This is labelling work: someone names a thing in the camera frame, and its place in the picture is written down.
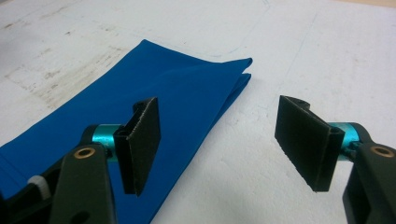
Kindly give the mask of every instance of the white surface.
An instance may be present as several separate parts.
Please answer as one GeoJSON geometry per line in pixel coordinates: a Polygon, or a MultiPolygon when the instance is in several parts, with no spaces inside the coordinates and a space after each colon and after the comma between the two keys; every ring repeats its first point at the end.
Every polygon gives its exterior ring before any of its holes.
{"type": "Polygon", "coordinates": [[[396,10],[324,0],[10,0],[0,4],[0,145],[143,38],[205,60],[252,57],[252,79],[153,223],[346,223],[351,164],[314,193],[274,138],[280,94],[396,147],[396,10]]]}

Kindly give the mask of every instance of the white cable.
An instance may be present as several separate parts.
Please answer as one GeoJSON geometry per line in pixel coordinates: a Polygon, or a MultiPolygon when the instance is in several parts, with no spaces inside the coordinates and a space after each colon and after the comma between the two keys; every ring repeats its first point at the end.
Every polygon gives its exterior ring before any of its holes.
{"type": "Polygon", "coordinates": [[[40,191],[41,198],[43,200],[46,200],[50,197],[50,187],[49,184],[47,183],[46,178],[44,178],[41,175],[34,175],[28,179],[27,184],[34,184],[38,187],[38,190],[40,191]]]}

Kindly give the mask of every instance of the fabric fold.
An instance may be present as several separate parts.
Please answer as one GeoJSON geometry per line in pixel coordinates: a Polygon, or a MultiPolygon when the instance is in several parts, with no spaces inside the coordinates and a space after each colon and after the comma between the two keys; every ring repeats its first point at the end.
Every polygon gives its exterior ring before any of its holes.
{"type": "Polygon", "coordinates": [[[149,223],[248,84],[250,75],[243,72],[251,62],[206,62],[143,40],[101,78],[0,148],[0,190],[11,196],[71,150],[88,125],[125,123],[135,102],[157,96],[162,140],[139,198],[123,194],[119,167],[109,164],[119,223],[149,223]]]}

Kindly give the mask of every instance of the cyan cylindrical connector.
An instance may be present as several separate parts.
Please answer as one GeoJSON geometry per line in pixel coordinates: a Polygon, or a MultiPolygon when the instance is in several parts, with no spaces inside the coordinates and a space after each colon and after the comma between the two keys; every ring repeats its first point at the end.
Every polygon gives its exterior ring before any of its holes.
{"type": "Polygon", "coordinates": [[[120,124],[100,124],[96,127],[93,133],[92,141],[102,144],[109,152],[111,152],[111,157],[107,158],[107,161],[118,161],[113,133],[120,126],[120,124]]]}
{"type": "Polygon", "coordinates": [[[339,161],[351,160],[351,153],[355,151],[354,143],[360,141],[358,132],[350,124],[346,122],[330,122],[329,125],[343,130],[346,134],[344,135],[344,140],[341,145],[339,161]]]}

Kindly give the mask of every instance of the white table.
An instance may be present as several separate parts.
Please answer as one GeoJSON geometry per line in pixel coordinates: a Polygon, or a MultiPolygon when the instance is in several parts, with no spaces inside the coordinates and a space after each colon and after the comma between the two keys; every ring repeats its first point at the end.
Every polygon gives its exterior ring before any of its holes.
{"type": "Polygon", "coordinates": [[[274,138],[280,94],[396,147],[396,9],[333,0],[3,2],[0,145],[143,38],[213,62],[254,60],[153,223],[347,222],[352,164],[339,161],[330,191],[312,192],[274,138]]]}

